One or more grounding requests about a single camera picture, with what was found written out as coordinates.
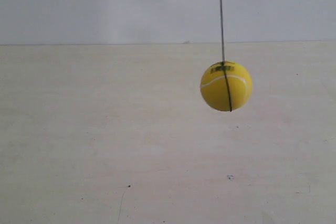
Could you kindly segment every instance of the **wall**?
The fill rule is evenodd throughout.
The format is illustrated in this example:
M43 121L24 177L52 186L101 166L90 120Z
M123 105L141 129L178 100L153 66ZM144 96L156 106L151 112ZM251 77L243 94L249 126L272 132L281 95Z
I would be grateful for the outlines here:
M224 0L228 42L336 39L336 0ZM0 44L220 42L218 0L0 0Z

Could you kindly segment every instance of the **hanging ball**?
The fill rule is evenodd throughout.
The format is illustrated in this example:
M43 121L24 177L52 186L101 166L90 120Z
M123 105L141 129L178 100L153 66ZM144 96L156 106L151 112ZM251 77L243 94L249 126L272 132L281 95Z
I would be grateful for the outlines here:
M224 74L226 71L229 92ZM242 65L232 62L218 62L210 66L201 79L201 94L205 102L219 111L233 111L242 107L253 89L250 74Z

